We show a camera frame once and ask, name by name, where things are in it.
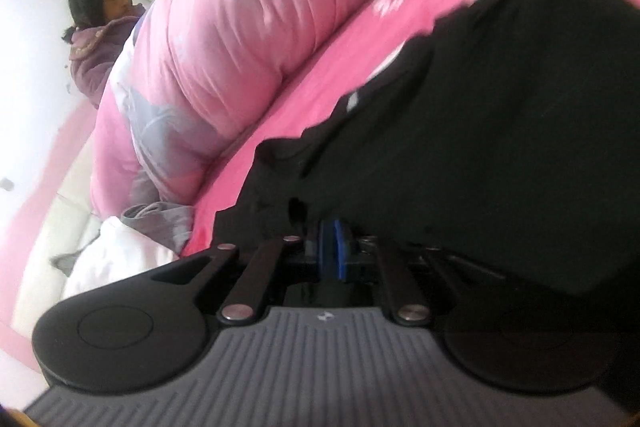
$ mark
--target black garment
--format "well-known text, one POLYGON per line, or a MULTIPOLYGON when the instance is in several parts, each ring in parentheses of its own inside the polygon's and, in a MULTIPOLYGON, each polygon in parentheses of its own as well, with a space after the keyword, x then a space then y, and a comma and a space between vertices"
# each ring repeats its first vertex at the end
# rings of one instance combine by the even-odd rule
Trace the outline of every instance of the black garment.
POLYGON ((258 147, 216 241, 341 217, 569 293, 638 259, 640 12, 625 0, 479 0, 358 97, 258 147))

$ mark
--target girl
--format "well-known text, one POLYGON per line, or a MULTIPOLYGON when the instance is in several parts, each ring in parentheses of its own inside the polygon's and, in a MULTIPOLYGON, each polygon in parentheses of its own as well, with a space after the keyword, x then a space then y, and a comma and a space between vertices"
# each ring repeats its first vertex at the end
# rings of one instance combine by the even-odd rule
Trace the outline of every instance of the girl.
POLYGON ((63 41, 71 44, 71 76, 94 107, 98 107, 111 68, 144 14, 131 0, 69 0, 74 26, 63 41))

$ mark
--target metal pin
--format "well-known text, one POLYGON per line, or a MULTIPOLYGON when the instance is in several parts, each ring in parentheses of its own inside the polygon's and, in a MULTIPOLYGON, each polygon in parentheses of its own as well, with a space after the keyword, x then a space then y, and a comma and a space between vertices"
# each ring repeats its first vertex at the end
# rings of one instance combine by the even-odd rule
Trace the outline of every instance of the metal pin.
POLYGON ((398 311, 398 317, 407 322, 425 321, 430 315, 427 306, 422 304, 407 304, 398 311))
POLYGON ((229 304, 223 308, 222 316, 228 321, 247 321, 254 316, 254 310, 246 304, 229 304))

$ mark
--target purple jacket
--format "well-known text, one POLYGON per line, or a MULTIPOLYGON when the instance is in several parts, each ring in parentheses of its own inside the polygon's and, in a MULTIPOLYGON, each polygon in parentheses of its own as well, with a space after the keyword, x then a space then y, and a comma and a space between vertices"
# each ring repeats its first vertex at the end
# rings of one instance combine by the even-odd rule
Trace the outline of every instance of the purple jacket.
POLYGON ((134 10, 136 15, 116 19, 99 28, 76 31, 72 37, 71 76, 80 92, 96 108, 100 105, 111 68, 145 12, 142 4, 134 6, 134 10))

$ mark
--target gray ribbed plate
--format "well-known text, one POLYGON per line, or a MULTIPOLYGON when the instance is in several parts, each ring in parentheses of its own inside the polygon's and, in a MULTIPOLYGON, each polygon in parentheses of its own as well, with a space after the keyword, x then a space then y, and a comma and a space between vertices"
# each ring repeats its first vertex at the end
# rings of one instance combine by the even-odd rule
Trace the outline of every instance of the gray ribbed plate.
POLYGON ((471 378, 428 330, 379 309, 274 308, 223 331, 187 374, 152 391, 55 387, 27 413, 42 427, 611 427, 626 414, 596 389, 523 397, 471 378))

